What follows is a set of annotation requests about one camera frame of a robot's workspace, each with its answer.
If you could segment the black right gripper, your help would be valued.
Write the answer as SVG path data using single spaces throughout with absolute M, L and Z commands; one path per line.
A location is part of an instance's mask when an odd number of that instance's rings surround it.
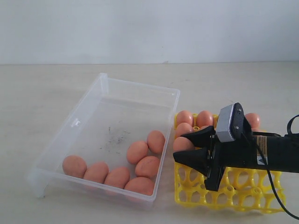
M 193 133 L 181 135 L 187 138 L 195 147 L 200 149 L 178 151 L 173 153 L 174 161 L 188 166 L 202 175 L 207 176 L 205 187 L 207 190 L 218 191 L 220 182 L 227 167 L 254 168 L 257 165 L 257 149 L 252 140 L 242 137 L 240 140 L 221 143 L 214 141 L 213 126 Z M 206 147 L 212 144 L 212 154 Z

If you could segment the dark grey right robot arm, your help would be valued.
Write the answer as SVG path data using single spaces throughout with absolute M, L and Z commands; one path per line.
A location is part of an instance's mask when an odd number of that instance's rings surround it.
M 209 126 L 185 134 L 195 150 L 173 153 L 175 162 L 206 177 L 207 190 L 218 191 L 227 167 L 298 173 L 299 135 L 288 133 L 239 132 L 236 139 L 224 140 Z

